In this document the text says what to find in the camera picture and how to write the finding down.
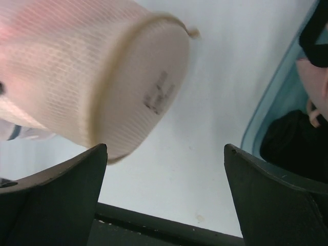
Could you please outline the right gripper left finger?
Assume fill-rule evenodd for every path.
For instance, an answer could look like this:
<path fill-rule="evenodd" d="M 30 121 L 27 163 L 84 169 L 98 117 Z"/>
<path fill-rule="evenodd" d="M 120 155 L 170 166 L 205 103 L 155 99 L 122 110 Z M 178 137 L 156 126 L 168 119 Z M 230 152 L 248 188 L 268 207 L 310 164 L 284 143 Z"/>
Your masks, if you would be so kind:
<path fill-rule="evenodd" d="M 107 146 L 1 185 L 1 245 L 86 245 Z"/>

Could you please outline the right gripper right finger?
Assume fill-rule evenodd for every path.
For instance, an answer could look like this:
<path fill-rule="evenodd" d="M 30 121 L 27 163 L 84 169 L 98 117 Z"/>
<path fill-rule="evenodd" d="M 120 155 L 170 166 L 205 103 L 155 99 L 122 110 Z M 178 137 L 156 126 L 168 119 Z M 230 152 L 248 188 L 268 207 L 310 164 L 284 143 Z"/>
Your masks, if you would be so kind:
<path fill-rule="evenodd" d="M 327 184 L 232 144 L 224 168 L 245 245 L 327 245 Z"/>

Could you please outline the pink mesh laundry bag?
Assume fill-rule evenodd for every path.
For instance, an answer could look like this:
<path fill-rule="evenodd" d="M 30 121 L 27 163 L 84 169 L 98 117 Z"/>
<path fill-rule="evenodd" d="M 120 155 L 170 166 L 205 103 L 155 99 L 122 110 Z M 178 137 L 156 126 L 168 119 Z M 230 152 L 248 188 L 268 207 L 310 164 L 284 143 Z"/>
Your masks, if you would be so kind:
<path fill-rule="evenodd" d="M 1 122 L 116 163 L 167 112 L 198 36 L 135 1 L 1 1 Z"/>

